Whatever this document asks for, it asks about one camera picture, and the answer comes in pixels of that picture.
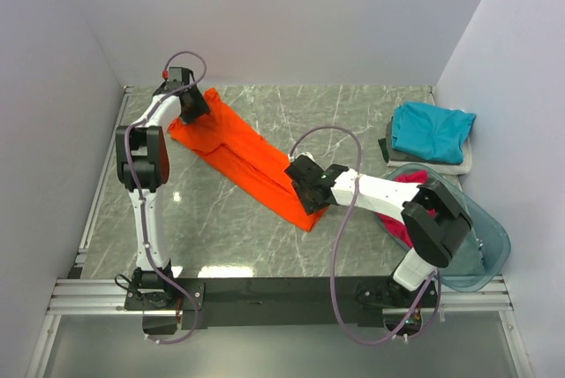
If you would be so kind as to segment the orange t shirt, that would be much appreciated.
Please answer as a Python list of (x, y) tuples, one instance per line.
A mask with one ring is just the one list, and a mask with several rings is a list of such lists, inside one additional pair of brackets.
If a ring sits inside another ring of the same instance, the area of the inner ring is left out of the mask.
[(255, 132), (216, 89), (206, 90), (204, 100), (210, 112), (190, 124), (174, 120), (169, 126), (171, 138), (282, 219), (311, 231), (326, 211), (305, 212), (284, 173), (290, 165), (288, 156)]

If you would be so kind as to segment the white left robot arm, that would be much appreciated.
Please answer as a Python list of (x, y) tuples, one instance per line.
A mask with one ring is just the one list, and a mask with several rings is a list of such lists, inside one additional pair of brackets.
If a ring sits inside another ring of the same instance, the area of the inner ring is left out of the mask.
[(191, 123), (210, 113), (192, 70), (167, 66), (162, 76), (145, 111), (115, 132), (117, 177), (129, 194), (135, 221), (132, 283), (144, 289), (147, 301), (158, 309), (171, 306), (177, 296), (162, 219), (163, 190), (170, 178), (165, 133), (177, 119)]

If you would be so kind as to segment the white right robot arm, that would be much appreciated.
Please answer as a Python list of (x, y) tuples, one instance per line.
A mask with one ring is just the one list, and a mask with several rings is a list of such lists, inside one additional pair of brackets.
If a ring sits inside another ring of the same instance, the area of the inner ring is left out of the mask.
[(322, 169), (306, 155), (286, 168), (293, 188), (310, 215), (332, 206), (353, 206), (384, 215), (407, 230), (412, 248), (388, 284), (388, 298), (407, 306), (432, 272), (446, 268), (472, 228), (462, 204), (439, 180), (405, 183), (361, 174), (333, 164)]

